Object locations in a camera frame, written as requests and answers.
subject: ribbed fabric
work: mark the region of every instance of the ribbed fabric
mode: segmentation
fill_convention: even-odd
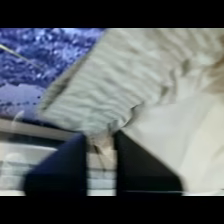
[[[170,104],[207,87],[224,29],[109,29],[47,90],[42,118],[96,135],[116,131],[138,105]]]

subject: clothing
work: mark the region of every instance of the clothing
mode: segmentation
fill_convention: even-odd
[[[179,174],[186,190],[203,189],[208,166],[218,166],[208,161],[222,146],[214,127],[211,142],[217,145],[204,155],[207,138],[200,132],[204,125],[210,130],[206,122],[222,120],[214,120],[212,111],[222,101],[211,93],[222,92],[223,34],[224,29],[207,28],[110,29],[50,86],[39,113],[94,138],[122,129]],[[209,190],[224,187],[222,176],[214,177],[219,184],[212,182]]]

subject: purple surface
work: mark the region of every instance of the purple surface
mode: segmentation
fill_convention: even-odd
[[[103,34],[102,28],[0,28],[0,44],[32,64],[0,49],[0,115],[37,120],[35,106],[49,84]]]

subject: blue textured fabric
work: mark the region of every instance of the blue textured fabric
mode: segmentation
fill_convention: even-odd
[[[35,105],[49,84],[103,34],[103,28],[0,28],[0,44],[31,63],[0,49],[0,116],[35,120]]]

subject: black object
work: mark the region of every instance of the black object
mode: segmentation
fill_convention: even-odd
[[[87,195],[86,137],[75,136],[61,145],[55,153],[36,166],[25,177],[27,196]]]
[[[179,178],[123,132],[114,135],[117,150],[117,196],[181,196]]]

